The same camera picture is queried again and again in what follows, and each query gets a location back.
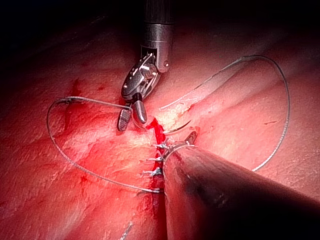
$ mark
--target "metal cylinder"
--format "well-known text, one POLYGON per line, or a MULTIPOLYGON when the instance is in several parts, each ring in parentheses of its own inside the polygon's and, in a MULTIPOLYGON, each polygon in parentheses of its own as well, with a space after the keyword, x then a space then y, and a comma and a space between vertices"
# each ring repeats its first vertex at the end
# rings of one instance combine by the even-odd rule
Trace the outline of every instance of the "metal cylinder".
POLYGON ((141 55, 154 53, 155 66, 160 73, 167 72, 171 65, 172 35, 172 24, 145 23, 144 25, 141 55))
POLYGON ((198 147, 165 161, 168 239, 313 239, 319 202, 198 147))
POLYGON ((160 73, 167 72, 171 65, 173 24, 172 0, 144 0, 141 56, 155 54, 155 66, 160 73))

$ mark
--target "blood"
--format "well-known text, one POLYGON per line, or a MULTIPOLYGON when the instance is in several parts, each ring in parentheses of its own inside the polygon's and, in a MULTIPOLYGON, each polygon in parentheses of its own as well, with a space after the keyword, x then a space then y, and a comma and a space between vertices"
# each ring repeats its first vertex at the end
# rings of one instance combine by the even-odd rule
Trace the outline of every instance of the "blood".
MULTIPOLYGON (((157 144, 162 144, 166 140, 166 135, 164 134, 164 128, 158 123, 157 119, 154 118, 153 121, 146 126, 147 129, 154 129, 155 139, 157 144)), ((162 148, 158 149, 161 154, 164 153, 162 148)), ((163 168, 163 162, 156 161, 153 166, 153 171, 160 167, 163 168)), ((163 189, 164 188, 164 176, 163 175, 155 175, 150 181, 150 187, 152 189, 163 189)), ((166 206, 165 206, 165 195, 164 194, 151 194, 152 198, 152 210, 153 210, 153 218, 158 220, 158 226, 161 230, 166 233, 167 232, 167 218, 166 218, 166 206)))
MULTIPOLYGON (((79 78, 77 78, 72 86, 71 96, 79 96, 81 94, 81 91, 79 90, 79 78)), ((80 104, 69 104, 64 112, 64 130, 66 131, 70 125, 70 119, 71 115, 73 113, 73 110, 75 108, 78 108, 80 104)))

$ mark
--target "dark background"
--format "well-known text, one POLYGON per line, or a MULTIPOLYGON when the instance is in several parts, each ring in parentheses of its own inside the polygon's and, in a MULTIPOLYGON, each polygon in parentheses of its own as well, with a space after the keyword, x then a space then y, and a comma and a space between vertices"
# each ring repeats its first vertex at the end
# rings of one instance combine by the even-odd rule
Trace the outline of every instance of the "dark background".
MULTIPOLYGON (((201 17, 215 22, 284 26, 297 31, 319 27, 317 1, 175 0, 175 18, 201 17)), ((0 63, 55 32, 104 16, 110 24, 137 29, 143 17, 142 0, 6 0, 0 3, 0 63)))

